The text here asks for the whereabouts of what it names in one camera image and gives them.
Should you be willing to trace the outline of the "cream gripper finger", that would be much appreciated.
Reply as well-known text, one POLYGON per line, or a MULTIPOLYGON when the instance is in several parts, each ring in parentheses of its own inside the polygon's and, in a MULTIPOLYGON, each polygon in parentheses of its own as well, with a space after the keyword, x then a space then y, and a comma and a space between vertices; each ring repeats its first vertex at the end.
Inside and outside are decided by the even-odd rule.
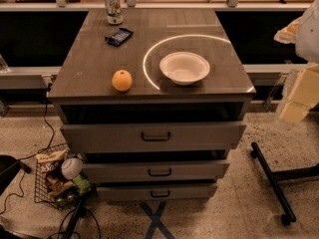
POLYGON ((319 65, 310 64, 294 71, 286 80, 287 98, 279 119, 295 124, 302 121, 319 104, 319 65))

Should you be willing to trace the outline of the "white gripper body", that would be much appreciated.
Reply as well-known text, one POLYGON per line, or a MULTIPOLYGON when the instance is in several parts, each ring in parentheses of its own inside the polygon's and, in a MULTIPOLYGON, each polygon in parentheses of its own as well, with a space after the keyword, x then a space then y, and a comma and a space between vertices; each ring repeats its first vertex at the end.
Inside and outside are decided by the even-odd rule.
POLYGON ((301 18, 290 22, 284 28, 278 30, 274 35, 274 40, 282 44, 295 44, 298 38, 298 30, 301 18))

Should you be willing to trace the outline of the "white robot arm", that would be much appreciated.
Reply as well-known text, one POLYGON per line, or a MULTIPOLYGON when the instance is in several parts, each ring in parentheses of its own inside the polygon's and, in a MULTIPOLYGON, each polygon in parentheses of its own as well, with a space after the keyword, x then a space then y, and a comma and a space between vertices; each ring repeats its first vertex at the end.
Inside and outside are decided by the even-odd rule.
POLYGON ((279 119, 296 124, 319 104, 319 0, 279 30, 274 40, 294 44, 296 55, 307 62, 305 68, 292 70, 287 76, 279 106, 279 119))

